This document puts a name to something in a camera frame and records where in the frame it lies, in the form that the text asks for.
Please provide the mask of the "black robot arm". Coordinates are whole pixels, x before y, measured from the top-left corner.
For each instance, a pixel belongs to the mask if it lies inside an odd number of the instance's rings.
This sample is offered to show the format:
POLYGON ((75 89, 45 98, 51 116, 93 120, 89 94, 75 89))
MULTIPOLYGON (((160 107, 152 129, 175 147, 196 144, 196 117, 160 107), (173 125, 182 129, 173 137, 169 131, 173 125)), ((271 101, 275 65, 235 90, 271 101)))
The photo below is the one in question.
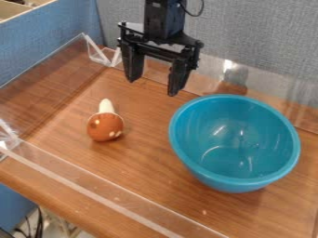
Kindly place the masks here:
POLYGON ((192 70, 198 69, 203 42, 184 33, 187 0, 145 0, 144 21, 120 21, 120 48, 124 74, 128 81, 136 81, 144 71, 144 57, 149 56, 171 63, 168 74, 168 95, 173 97, 186 87, 192 70))

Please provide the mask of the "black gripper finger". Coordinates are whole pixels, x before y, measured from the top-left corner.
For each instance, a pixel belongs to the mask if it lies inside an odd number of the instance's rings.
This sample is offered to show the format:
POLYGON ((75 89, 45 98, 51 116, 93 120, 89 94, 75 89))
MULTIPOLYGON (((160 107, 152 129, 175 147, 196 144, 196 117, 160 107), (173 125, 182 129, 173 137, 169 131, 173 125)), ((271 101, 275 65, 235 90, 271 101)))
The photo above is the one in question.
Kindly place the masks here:
POLYGON ((187 59, 176 59, 169 68, 168 74, 168 95, 173 97, 184 88, 190 76, 191 66, 187 59))
POLYGON ((128 81, 132 83, 143 74, 144 55, 137 51, 137 47, 133 44, 123 43, 120 49, 124 74, 128 81))

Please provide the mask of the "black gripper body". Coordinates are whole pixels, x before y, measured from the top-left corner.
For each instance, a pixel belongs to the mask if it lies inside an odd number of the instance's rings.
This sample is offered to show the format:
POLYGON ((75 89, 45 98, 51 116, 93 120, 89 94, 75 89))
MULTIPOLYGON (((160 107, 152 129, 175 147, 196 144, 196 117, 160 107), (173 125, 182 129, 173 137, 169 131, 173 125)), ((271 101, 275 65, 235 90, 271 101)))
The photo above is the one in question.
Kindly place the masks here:
POLYGON ((119 48, 123 43, 133 44, 144 57, 151 56, 167 62, 186 59, 191 69, 198 68, 199 55, 203 48, 200 40, 194 39, 183 31, 179 31, 167 39, 160 36, 151 37, 144 33, 144 25, 141 23, 121 21, 117 26, 120 29, 119 48))

